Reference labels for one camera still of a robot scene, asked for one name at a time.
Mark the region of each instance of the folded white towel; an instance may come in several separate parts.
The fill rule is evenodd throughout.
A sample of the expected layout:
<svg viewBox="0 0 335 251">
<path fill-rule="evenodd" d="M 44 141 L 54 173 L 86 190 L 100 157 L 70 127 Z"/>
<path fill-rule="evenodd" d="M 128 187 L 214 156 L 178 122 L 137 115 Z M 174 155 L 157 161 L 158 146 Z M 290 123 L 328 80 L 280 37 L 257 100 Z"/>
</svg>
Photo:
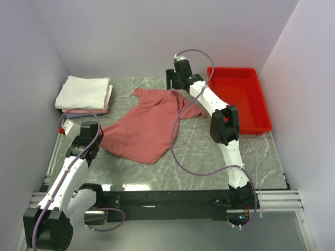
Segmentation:
<svg viewBox="0 0 335 251">
<path fill-rule="evenodd" d="M 57 109 L 75 107 L 104 110 L 110 98 L 109 78 L 79 78 L 69 76 L 56 99 Z"/>
</svg>

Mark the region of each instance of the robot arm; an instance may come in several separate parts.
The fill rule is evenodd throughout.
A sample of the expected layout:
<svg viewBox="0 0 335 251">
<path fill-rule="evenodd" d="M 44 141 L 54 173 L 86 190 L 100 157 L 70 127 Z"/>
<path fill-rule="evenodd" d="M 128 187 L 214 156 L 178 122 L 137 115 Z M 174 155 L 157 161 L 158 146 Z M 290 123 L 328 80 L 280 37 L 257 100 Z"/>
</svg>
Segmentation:
<svg viewBox="0 0 335 251">
<path fill-rule="evenodd" d="M 64 172 L 69 173 L 66 175 L 63 185 L 48 206 L 39 224 L 36 239 L 38 248 L 59 251 L 66 250 L 72 239 L 73 227 L 85 215 L 85 212 L 91 207 L 104 207 L 104 194 L 101 185 L 84 184 L 73 198 L 73 192 L 78 182 L 97 155 L 103 135 L 100 135 L 96 142 L 82 154 L 81 158 L 74 163 L 71 170 L 68 169 L 69 164 L 76 156 L 92 142 L 97 130 L 98 126 L 96 122 L 87 121 L 82 123 L 80 133 L 67 150 L 62 170 L 48 194 L 40 201 L 36 208 L 28 208 L 26 210 L 24 214 L 24 228 L 27 247 L 32 248 L 32 235 L 37 218 L 48 205 L 51 194 L 53 194 L 61 179 L 63 179 Z"/>
<path fill-rule="evenodd" d="M 196 97 L 200 94 L 201 90 L 205 87 L 204 81 L 195 82 L 193 85 L 189 87 L 189 94 L 193 97 Z M 221 125 L 224 123 L 224 117 L 227 119 L 235 119 L 233 116 L 229 116 L 229 114 L 236 113 L 237 109 L 235 107 L 230 107 L 227 103 L 223 102 L 216 94 L 209 88 L 205 88 L 203 94 L 198 98 L 198 101 L 204 106 L 204 108 L 208 111 L 211 115 L 211 128 L 210 134 L 213 139 L 216 138 L 217 135 L 224 132 L 219 132 Z M 235 128 L 236 126 L 232 126 L 233 128 L 230 130 L 228 126 L 223 127 L 221 131 L 227 130 L 232 131 L 233 139 L 230 140 L 229 136 L 226 137 L 225 140 L 223 139 L 215 139 L 216 143 L 220 147 L 222 154 L 224 155 L 226 165 L 238 165 L 243 167 L 243 162 L 240 154 L 239 148 L 239 140 L 238 140 L 238 129 Z M 244 174 L 242 170 L 238 168 L 230 168 L 228 169 L 229 175 L 229 185 L 237 189 L 238 187 L 244 187 L 248 183 L 248 178 Z"/>
<path fill-rule="evenodd" d="M 205 86 L 205 81 L 199 74 L 192 73 L 188 60 L 183 56 L 175 56 L 175 69 L 166 70 L 167 89 L 183 89 L 191 96 L 197 97 L 203 88 L 198 101 L 211 116 L 210 135 L 220 147 L 226 165 L 243 167 L 239 149 L 239 118 L 236 106 L 230 106 Z M 238 168 L 228 169 L 229 186 L 233 189 L 248 185 L 248 178 Z"/>
</svg>

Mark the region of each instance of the stack of folded towels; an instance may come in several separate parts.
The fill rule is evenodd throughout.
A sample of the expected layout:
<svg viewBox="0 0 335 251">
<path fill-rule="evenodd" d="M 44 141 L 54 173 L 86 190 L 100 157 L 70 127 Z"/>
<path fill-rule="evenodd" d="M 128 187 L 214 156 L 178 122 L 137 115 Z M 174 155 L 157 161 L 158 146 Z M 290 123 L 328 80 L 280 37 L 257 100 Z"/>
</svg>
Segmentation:
<svg viewBox="0 0 335 251">
<path fill-rule="evenodd" d="M 69 76 L 56 99 L 55 107 L 66 112 L 72 108 L 86 108 L 97 115 L 108 113 L 112 86 L 109 78 L 79 78 Z M 90 116 L 85 110 L 73 110 L 67 118 Z"/>
</svg>

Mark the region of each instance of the cable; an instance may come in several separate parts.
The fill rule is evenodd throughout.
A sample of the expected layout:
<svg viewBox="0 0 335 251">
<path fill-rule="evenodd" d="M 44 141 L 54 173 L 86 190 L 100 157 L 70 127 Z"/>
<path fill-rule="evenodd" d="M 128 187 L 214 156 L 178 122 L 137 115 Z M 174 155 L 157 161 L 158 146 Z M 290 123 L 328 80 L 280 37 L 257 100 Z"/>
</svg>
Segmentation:
<svg viewBox="0 0 335 251">
<path fill-rule="evenodd" d="M 119 226 L 121 226 L 124 221 L 126 220 L 126 214 L 118 208 L 97 208 L 97 210 L 104 210 L 104 211 L 116 211 L 122 214 L 122 220 L 120 221 L 119 224 L 117 224 L 116 226 L 111 227 L 110 229 L 95 229 L 91 226 L 87 226 L 89 229 L 93 230 L 93 231 L 97 231 L 97 232 L 108 232 L 114 229 L 117 229 Z"/>
<path fill-rule="evenodd" d="M 253 193 L 254 193 L 254 200 L 255 200 L 255 208 L 254 208 L 254 213 L 253 215 L 251 216 L 250 220 L 248 221 L 248 223 L 246 223 L 245 225 L 243 226 L 247 226 L 249 225 L 249 223 L 253 220 L 253 218 L 255 217 L 256 215 L 256 211 L 257 211 L 257 194 L 256 194 L 256 187 L 254 185 L 254 183 L 252 182 L 252 179 L 250 177 L 250 175 L 247 173 L 247 171 L 244 170 L 244 168 L 242 168 L 241 166 L 238 166 L 238 165 L 229 165 L 229 166 L 225 166 L 225 167 L 222 167 L 218 170 L 215 170 L 213 172 L 210 172 L 210 173 L 206 173 L 206 174 L 198 174 L 198 173 L 195 173 L 195 172 L 192 172 L 190 170 L 187 170 L 183 165 L 182 163 L 180 163 L 180 161 L 177 159 L 176 155 L 175 155 L 175 152 L 174 152 L 174 148 L 173 148 L 173 143 L 174 143 L 174 140 L 173 140 L 173 132 L 175 130 L 175 127 L 180 119 L 180 116 L 181 114 L 185 111 L 185 109 L 187 109 L 192 103 L 194 103 L 204 92 L 205 88 L 207 88 L 207 84 L 208 82 L 211 80 L 213 74 L 214 74 L 214 62 L 213 60 L 210 58 L 210 56 L 202 51 L 202 50 L 198 50 L 198 49 L 188 49 L 188 50 L 184 50 L 180 53 L 177 54 L 177 56 L 179 56 L 180 54 L 184 53 L 184 52 L 188 52 L 188 51 L 197 51 L 197 52 L 200 52 L 202 53 L 203 55 L 205 55 L 206 57 L 208 57 L 208 59 L 210 60 L 210 63 L 211 63 L 211 73 L 210 73 L 210 76 L 208 77 L 208 80 L 205 82 L 205 86 L 203 87 L 203 89 L 201 90 L 201 92 L 195 97 L 193 98 L 178 114 L 176 120 L 174 121 L 174 124 L 173 124 L 173 127 L 172 127 L 172 132 L 171 132 L 171 138 L 170 138 L 170 147 L 171 147 L 171 152 L 172 152 L 172 156 L 174 158 L 174 160 L 176 161 L 177 165 L 182 169 L 184 170 L 185 172 L 189 173 L 189 174 L 192 174 L 192 175 L 195 175 L 195 176 L 209 176 L 209 175 L 213 175 L 213 174 L 216 174 L 220 171 L 223 171 L 223 170 L 226 170 L 228 168 L 239 168 L 241 169 L 244 174 L 246 175 L 246 177 L 248 178 L 250 184 L 251 184 L 251 187 L 252 187 L 252 190 L 253 190 Z"/>
<path fill-rule="evenodd" d="M 66 115 L 68 112 L 71 112 L 72 110 L 77 110 L 77 109 L 85 110 L 85 111 L 91 113 L 91 114 L 95 117 L 95 119 L 96 119 L 96 121 L 97 121 L 97 123 L 98 123 L 98 130 L 97 130 L 96 135 L 95 135 L 94 138 L 92 139 L 92 141 L 91 141 L 91 142 L 84 148 L 84 150 L 83 150 L 80 154 L 78 154 L 78 155 L 73 159 L 73 161 L 69 164 L 69 166 L 68 166 L 68 170 L 69 170 L 69 171 L 70 171 L 71 167 L 74 165 L 74 163 L 75 163 L 75 162 L 76 162 L 76 161 L 77 161 L 77 160 L 78 160 L 78 159 L 79 159 L 79 158 L 80 158 L 80 157 L 81 157 L 81 156 L 82 156 L 82 155 L 83 155 L 83 154 L 84 154 L 84 153 L 85 153 L 85 152 L 86 152 L 86 151 L 87 151 L 87 150 L 88 150 L 94 143 L 95 143 L 95 141 L 96 141 L 97 138 L 99 137 L 100 130 L 101 130 L 101 124 L 100 124 L 100 121 L 99 121 L 98 116 L 97 116 L 94 112 L 92 112 L 91 110 L 89 110 L 89 109 L 85 109 L 85 108 L 73 108 L 73 109 L 70 109 L 70 110 L 66 111 L 65 113 L 63 113 L 62 116 L 61 116 L 61 118 L 60 118 L 60 120 L 59 120 L 59 127 L 62 126 L 62 121 L 63 121 L 65 115 Z M 68 173 L 69 173 L 68 171 L 65 171 L 65 172 L 64 172 L 62 178 L 60 179 L 60 181 L 59 181 L 59 183 L 57 184 L 57 186 L 56 186 L 54 192 L 52 193 L 50 199 L 48 200 L 48 203 L 47 203 L 46 206 L 43 208 L 41 214 L 40 214 L 39 217 L 37 218 L 37 221 L 36 221 L 36 224 L 35 224 L 35 226 L 34 226 L 34 228 L 33 228 L 33 233 L 32 233 L 32 248 L 33 248 L 33 251 L 38 251 L 38 250 L 37 250 L 37 246 L 36 246 L 37 230 L 38 230 L 38 227 L 39 227 L 39 225 L 40 225 L 40 223 L 41 223 L 41 221 L 42 221 L 42 218 L 43 218 L 44 214 L 46 213 L 46 211 L 48 210 L 49 206 L 52 204 L 54 198 L 56 197 L 57 192 L 59 191 L 59 189 L 61 188 L 62 184 L 64 183 L 64 180 L 65 180 L 66 176 L 68 175 Z"/>
</svg>

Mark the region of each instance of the crumpled red towel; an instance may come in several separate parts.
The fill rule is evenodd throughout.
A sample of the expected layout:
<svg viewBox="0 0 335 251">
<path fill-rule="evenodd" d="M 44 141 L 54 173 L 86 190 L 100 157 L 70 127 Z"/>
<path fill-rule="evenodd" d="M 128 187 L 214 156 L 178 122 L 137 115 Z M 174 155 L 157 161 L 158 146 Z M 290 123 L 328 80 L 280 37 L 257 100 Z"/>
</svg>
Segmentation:
<svg viewBox="0 0 335 251">
<path fill-rule="evenodd" d="M 100 146 L 132 161 L 154 164 L 170 148 L 173 123 L 189 100 L 175 90 L 136 88 L 133 95 L 140 97 L 137 106 L 116 123 L 103 128 L 105 135 Z M 206 117 L 196 104 L 192 104 L 182 113 L 181 119 L 199 115 Z M 178 126 L 173 138 L 177 136 Z"/>
</svg>

